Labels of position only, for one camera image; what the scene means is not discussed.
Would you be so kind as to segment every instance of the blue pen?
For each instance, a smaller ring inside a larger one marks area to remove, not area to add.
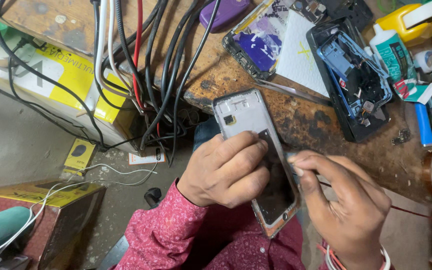
[[[424,147],[432,146],[432,130],[429,123],[428,111],[426,105],[416,102],[414,103],[417,115],[417,125],[419,126],[419,135],[421,136],[421,144]]]

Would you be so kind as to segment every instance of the red patterned shirt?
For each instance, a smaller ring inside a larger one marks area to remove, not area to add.
[[[269,240],[250,204],[198,207],[181,195],[176,181],[158,207],[133,214],[125,236],[129,249],[116,270],[305,269],[296,218]]]

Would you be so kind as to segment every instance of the stained wooden table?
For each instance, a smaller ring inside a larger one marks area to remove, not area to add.
[[[168,44],[177,23],[192,0],[169,0],[164,18],[159,26],[152,52],[152,72],[158,84]],[[261,0],[251,3],[254,8]],[[381,17],[375,0],[368,4]],[[146,18],[153,9],[155,0],[143,1],[143,15]],[[122,3],[126,36],[136,30],[136,0]],[[82,57],[92,59],[94,41],[94,14],[89,0],[7,0],[2,20],[11,27],[31,34],[46,42],[60,46]],[[184,52],[185,70],[195,52],[204,28],[194,27],[189,35]],[[149,31],[143,36],[143,45],[138,69],[145,65],[144,54]],[[219,96],[255,87],[251,77],[224,50],[221,40],[224,33],[210,34],[201,55],[186,84],[184,99],[203,110],[211,111],[211,101]],[[115,31],[114,40],[119,42]],[[123,63],[119,67],[128,72]],[[274,81],[296,89],[312,92],[310,89],[277,76]],[[415,201],[432,206],[432,196],[422,179],[422,159],[425,152],[415,137],[410,142],[393,146],[391,138],[406,128],[401,102],[388,104],[391,121],[366,142],[347,142],[340,130],[338,119],[331,107],[260,89],[264,95],[269,113],[282,141],[298,150],[312,149],[325,154],[344,155],[360,164],[383,187],[393,190]]]

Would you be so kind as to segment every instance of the smartphone frame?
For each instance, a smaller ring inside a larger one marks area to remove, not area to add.
[[[256,218],[259,224],[261,224],[264,233],[267,237],[273,238],[296,214],[300,206],[301,196],[291,167],[284,156],[283,148],[279,142],[278,135],[274,129],[263,97],[259,90],[255,88],[218,97],[213,101],[213,112],[225,140],[246,130],[259,133],[267,129],[269,132],[269,136],[273,141],[279,160],[283,165],[287,180],[294,194],[294,201],[272,224],[268,224],[264,220],[257,199],[251,201]],[[225,118],[227,119],[229,116],[234,117],[234,123],[226,123]]]

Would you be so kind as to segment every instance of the purple plastic box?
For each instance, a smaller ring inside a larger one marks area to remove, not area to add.
[[[213,26],[210,33],[216,33],[221,28],[231,23],[248,7],[250,0],[221,0],[217,9],[216,17],[214,18]],[[199,21],[205,28],[208,27],[209,20],[213,14],[216,1],[213,1],[201,10]]]

